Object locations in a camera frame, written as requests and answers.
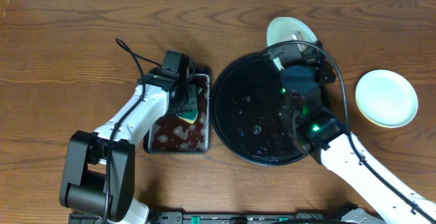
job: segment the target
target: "green connector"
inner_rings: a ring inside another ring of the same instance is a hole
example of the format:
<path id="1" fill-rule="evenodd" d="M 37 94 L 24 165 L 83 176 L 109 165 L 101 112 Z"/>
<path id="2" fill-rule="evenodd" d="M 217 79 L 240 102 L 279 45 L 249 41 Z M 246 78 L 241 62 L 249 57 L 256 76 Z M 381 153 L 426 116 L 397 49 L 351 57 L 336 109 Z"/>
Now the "green connector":
<path id="1" fill-rule="evenodd" d="M 191 224 L 200 224 L 200 217 L 191 217 Z"/>

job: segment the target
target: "sponge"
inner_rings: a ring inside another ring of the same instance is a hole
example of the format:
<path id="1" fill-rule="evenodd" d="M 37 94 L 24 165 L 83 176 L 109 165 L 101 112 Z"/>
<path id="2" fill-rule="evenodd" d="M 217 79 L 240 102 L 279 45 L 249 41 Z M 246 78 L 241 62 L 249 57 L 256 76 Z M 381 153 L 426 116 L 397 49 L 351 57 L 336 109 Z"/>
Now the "sponge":
<path id="1" fill-rule="evenodd" d="M 198 109 L 181 112 L 178 117 L 183 121 L 194 124 L 198 117 Z"/>

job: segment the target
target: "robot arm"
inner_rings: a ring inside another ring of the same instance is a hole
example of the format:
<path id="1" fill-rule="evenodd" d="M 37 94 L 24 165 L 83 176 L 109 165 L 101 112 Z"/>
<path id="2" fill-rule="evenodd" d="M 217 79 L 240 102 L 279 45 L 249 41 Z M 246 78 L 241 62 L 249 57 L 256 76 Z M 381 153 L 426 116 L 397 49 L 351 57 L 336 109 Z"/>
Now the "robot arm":
<path id="1" fill-rule="evenodd" d="M 362 156 L 365 156 L 371 167 L 387 180 L 397 191 L 418 205 L 425 213 L 436 219 L 436 204 L 425 199 L 410 189 L 392 172 L 376 160 L 368 150 L 352 134 L 353 142 Z M 367 167 L 360 164 L 354 154 L 348 137 L 345 134 L 335 138 L 329 144 L 329 149 L 321 149 L 321 163 L 343 180 L 348 182 L 387 223 L 429 223 L 406 204 L 398 195 L 377 179 Z"/>
<path id="2" fill-rule="evenodd" d="M 302 52 L 298 44 L 309 48 Z M 279 117 L 290 128 L 288 133 L 302 153 L 311 154 L 318 163 L 342 177 L 387 223 L 435 222 L 436 204 L 417 194 L 386 169 L 354 134 L 352 141 L 349 140 L 347 126 L 332 115 L 328 99 L 323 96 L 324 84 L 335 79 L 332 66 L 339 76 L 344 96 L 345 86 L 339 68 L 322 50 L 321 42 L 281 42 L 269 46 L 264 54 L 271 61 L 279 58 L 282 64 L 276 64 L 281 71 L 284 94 Z"/>
<path id="3" fill-rule="evenodd" d="M 114 135 L 110 164 L 109 219 L 121 223 L 145 223 L 149 209 L 134 199 L 135 150 L 154 122 L 166 112 L 197 109 L 196 97 L 188 97 L 187 83 L 193 75 L 192 60 L 167 51 L 162 67 L 142 79 L 131 99 L 105 125 L 93 133 L 77 131 L 68 144 L 59 201 L 62 206 L 102 217 L 105 213 L 106 175 L 88 169 L 88 164 L 106 164 L 108 140 L 114 124 L 133 109 Z"/>

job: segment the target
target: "white saucer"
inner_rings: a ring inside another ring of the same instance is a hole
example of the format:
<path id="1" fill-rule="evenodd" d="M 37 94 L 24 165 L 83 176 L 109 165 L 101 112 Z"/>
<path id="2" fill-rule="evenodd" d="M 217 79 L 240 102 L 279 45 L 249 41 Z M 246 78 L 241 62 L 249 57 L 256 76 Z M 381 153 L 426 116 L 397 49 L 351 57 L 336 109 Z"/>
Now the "white saucer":
<path id="1" fill-rule="evenodd" d="M 299 19 L 293 17 L 278 17 L 270 22 L 266 31 L 266 44 L 272 46 L 279 42 L 296 40 L 293 35 L 300 34 L 300 40 L 316 43 L 318 39 L 312 30 Z M 279 57 L 273 60 L 279 70 L 285 69 Z"/>
<path id="2" fill-rule="evenodd" d="M 388 70 L 365 74 L 356 87 L 356 102 L 367 119 L 382 127 L 406 125 L 418 111 L 418 97 L 412 85 Z"/>

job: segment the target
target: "water droplet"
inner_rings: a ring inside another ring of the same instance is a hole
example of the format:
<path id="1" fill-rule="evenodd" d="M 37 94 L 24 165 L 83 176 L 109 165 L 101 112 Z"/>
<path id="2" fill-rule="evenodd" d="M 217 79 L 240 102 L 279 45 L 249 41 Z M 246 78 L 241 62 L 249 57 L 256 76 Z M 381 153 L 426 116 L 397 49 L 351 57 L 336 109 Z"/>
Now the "water droplet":
<path id="1" fill-rule="evenodd" d="M 260 127 L 260 125 L 256 125 L 255 127 L 253 127 L 254 134 L 260 133 L 261 130 L 262 130 L 262 128 Z"/>
<path id="2" fill-rule="evenodd" d="M 161 136 L 158 136 L 157 139 L 160 142 L 164 143 L 164 142 L 166 142 L 168 140 L 168 137 L 166 135 L 161 135 Z"/>
<path id="3" fill-rule="evenodd" d="M 239 129 L 239 127 L 236 127 L 236 130 L 238 131 L 238 134 L 240 136 L 244 136 L 245 135 L 245 132 L 242 129 Z"/>

